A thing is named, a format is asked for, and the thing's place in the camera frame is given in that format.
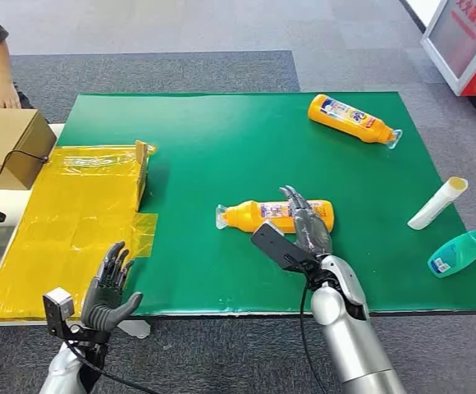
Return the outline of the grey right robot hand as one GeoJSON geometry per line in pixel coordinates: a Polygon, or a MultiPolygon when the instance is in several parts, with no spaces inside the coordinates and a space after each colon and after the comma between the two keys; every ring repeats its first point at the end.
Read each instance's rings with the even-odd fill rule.
{"type": "Polygon", "coordinates": [[[333,244],[329,230],[307,200],[292,186],[281,186],[279,190],[290,205],[297,245],[319,260],[333,253],[333,244]]]}

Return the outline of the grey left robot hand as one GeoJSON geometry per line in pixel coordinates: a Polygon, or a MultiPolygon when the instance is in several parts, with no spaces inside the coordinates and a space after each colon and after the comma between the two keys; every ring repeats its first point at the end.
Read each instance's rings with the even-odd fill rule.
{"type": "Polygon", "coordinates": [[[111,245],[91,280],[81,312],[81,321],[98,332],[111,332],[136,311],[143,293],[135,291],[128,300],[122,295],[133,261],[125,263],[129,251],[124,241],[111,245]]]}

